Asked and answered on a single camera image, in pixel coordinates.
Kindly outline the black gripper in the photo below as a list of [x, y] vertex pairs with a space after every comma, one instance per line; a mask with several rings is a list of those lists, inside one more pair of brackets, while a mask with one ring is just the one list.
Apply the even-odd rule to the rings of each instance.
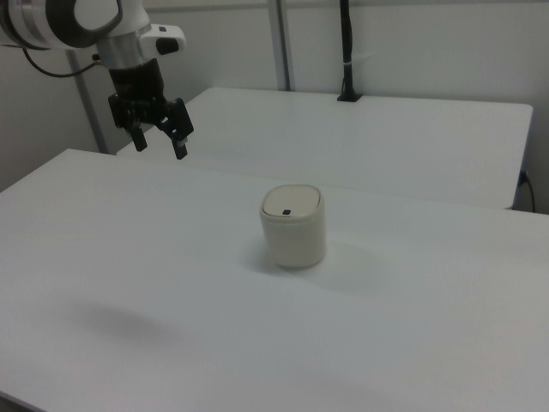
[[194, 126], [182, 99], [166, 101], [158, 60], [109, 70], [109, 75], [116, 91], [108, 98], [116, 127], [124, 129], [142, 152], [148, 144], [141, 123], [155, 124], [170, 138], [176, 159], [182, 160], [188, 154], [186, 144]]

